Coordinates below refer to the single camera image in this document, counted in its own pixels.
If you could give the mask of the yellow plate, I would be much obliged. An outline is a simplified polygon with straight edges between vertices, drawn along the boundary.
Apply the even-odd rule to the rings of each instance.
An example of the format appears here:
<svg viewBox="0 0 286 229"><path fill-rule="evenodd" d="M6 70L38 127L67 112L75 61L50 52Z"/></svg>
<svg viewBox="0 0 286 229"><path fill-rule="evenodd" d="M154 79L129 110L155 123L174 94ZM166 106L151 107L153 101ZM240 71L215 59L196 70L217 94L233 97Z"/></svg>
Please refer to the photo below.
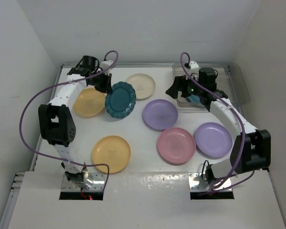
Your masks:
<svg viewBox="0 0 286 229"><path fill-rule="evenodd" d="M128 142L116 135L102 138L96 143L92 151L94 164L107 164L110 174L125 169L131 159L131 147Z"/></svg>
<svg viewBox="0 0 286 229"><path fill-rule="evenodd" d="M95 116L104 109L106 95L95 88L84 89L74 103L74 111L84 117Z"/></svg>

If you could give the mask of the teal scalloped plate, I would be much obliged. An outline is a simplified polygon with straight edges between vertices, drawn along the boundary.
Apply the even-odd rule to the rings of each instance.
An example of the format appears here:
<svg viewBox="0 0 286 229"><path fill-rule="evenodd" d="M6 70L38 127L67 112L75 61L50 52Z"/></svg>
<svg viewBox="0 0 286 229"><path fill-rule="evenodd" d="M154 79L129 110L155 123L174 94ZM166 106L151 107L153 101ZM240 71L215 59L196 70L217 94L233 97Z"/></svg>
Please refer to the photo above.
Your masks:
<svg viewBox="0 0 286 229"><path fill-rule="evenodd" d="M189 97L187 97L187 99L191 102L191 103L194 103L194 104L200 104L200 98L199 96L197 95L190 95Z"/></svg>
<svg viewBox="0 0 286 229"><path fill-rule="evenodd" d="M107 113L117 119L127 117L136 104L136 92L127 82L118 82L112 86L112 93L106 95L105 108Z"/></svg>

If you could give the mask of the purple plate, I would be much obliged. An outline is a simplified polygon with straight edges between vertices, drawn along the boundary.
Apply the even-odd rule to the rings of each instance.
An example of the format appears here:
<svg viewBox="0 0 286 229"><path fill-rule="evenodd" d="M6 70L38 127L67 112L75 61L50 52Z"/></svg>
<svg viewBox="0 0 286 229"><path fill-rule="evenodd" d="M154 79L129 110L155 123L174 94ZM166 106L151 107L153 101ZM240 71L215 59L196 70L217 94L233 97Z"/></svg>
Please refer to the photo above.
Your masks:
<svg viewBox="0 0 286 229"><path fill-rule="evenodd" d="M214 122L200 125L194 138L200 151L209 157L222 158L230 152L233 146L233 140L228 130Z"/></svg>
<svg viewBox="0 0 286 229"><path fill-rule="evenodd" d="M175 125L178 111L175 105L164 99L150 101L143 109L146 124L156 130L165 130Z"/></svg>

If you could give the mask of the cream plate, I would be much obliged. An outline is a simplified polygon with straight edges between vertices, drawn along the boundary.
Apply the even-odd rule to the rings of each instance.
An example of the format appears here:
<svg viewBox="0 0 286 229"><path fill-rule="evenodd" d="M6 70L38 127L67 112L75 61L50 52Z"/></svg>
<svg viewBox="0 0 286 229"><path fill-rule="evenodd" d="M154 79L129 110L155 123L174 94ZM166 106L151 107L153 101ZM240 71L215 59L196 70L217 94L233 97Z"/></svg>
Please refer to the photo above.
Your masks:
<svg viewBox="0 0 286 229"><path fill-rule="evenodd" d="M126 82L134 88L137 100L149 98L156 88L154 79L144 73L133 74L127 78Z"/></svg>

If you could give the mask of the pink plate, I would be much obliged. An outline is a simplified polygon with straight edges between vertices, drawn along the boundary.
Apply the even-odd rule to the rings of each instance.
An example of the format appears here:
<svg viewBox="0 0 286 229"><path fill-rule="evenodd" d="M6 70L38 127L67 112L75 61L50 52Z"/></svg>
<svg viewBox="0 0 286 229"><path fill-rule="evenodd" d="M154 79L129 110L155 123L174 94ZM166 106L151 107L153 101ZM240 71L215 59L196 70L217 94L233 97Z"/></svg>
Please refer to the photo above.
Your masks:
<svg viewBox="0 0 286 229"><path fill-rule="evenodd" d="M179 127L164 130L157 140L163 159L171 164L187 163L195 154L196 142L191 133Z"/></svg>

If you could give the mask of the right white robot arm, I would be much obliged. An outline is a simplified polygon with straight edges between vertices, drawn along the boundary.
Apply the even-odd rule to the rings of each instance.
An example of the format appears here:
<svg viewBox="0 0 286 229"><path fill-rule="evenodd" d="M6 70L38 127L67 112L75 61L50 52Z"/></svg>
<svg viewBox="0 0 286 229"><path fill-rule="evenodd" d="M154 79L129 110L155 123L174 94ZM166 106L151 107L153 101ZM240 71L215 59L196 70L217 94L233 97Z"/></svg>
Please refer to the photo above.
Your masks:
<svg viewBox="0 0 286 229"><path fill-rule="evenodd" d="M173 84L165 92L173 99L199 97L200 104L220 120L233 141L228 159L204 164L200 178L207 189L199 191L200 195L224 190L224 182L229 178L266 169L271 163L270 133L250 124L234 108L227 94L218 89L217 76L218 72L213 68L186 71L183 75L173 76Z"/></svg>

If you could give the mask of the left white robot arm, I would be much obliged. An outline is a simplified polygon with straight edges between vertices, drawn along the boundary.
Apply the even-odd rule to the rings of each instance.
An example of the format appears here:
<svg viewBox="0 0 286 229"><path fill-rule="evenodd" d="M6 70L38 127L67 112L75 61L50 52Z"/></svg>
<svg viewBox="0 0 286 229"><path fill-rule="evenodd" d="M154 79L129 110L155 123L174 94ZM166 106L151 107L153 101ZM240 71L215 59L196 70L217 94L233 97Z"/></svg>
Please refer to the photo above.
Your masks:
<svg viewBox="0 0 286 229"><path fill-rule="evenodd" d="M38 108L41 137L52 145L63 159L62 167L68 181L81 189L92 187L92 175L85 163L75 165L78 159L71 143L76 136L76 126L72 118L72 108L80 93L92 85L102 93L112 93L111 60L99 62L92 56L83 56L79 63L67 73L67 81L56 96Z"/></svg>

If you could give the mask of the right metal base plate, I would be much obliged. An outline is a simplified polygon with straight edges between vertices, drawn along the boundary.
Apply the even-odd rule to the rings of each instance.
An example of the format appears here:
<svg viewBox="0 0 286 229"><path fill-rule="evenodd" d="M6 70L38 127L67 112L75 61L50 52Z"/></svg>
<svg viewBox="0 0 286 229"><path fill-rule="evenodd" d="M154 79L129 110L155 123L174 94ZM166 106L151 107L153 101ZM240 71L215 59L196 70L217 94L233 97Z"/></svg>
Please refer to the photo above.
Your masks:
<svg viewBox="0 0 286 229"><path fill-rule="evenodd" d="M201 193L201 192L211 192L211 191L219 191L219 192L232 192L233 188L231 187L232 182L231 179L225 181L220 187L210 189L210 185L207 181L203 181L202 173L188 173L188 183L189 189L191 193Z"/></svg>

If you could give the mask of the metal base plate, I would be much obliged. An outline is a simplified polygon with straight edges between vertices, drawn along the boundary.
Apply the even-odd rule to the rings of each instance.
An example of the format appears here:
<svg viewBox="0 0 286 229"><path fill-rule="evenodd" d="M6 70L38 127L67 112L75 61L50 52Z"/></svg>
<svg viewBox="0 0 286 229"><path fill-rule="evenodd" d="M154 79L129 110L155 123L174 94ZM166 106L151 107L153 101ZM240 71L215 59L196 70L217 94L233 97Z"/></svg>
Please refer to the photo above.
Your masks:
<svg viewBox="0 0 286 229"><path fill-rule="evenodd" d="M232 182L231 179L225 181L220 187L210 189L210 185L207 181L203 181L202 173L188 173L188 183L189 189L191 193L201 193L201 192L211 192L211 191L219 191L219 192L232 192L233 188L231 187Z"/></svg>
<svg viewBox="0 0 286 229"><path fill-rule="evenodd" d="M106 175L102 173L89 173L88 178L83 181L68 180L63 176L62 192L79 192L82 188L84 192L102 192L106 181Z"/></svg>

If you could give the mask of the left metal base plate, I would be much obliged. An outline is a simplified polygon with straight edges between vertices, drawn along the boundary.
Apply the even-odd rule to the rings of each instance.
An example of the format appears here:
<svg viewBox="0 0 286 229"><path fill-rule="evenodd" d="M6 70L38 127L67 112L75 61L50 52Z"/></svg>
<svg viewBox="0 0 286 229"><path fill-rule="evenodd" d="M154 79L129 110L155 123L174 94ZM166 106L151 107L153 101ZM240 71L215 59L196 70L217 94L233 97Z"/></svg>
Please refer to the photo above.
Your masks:
<svg viewBox="0 0 286 229"><path fill-rule="evenodd" d="M83 181L68 180L63 176L62 192L79 192L82 188L84 192L102 192L106 181L106 175L102 173L89 173L88 178Z"/></svg>

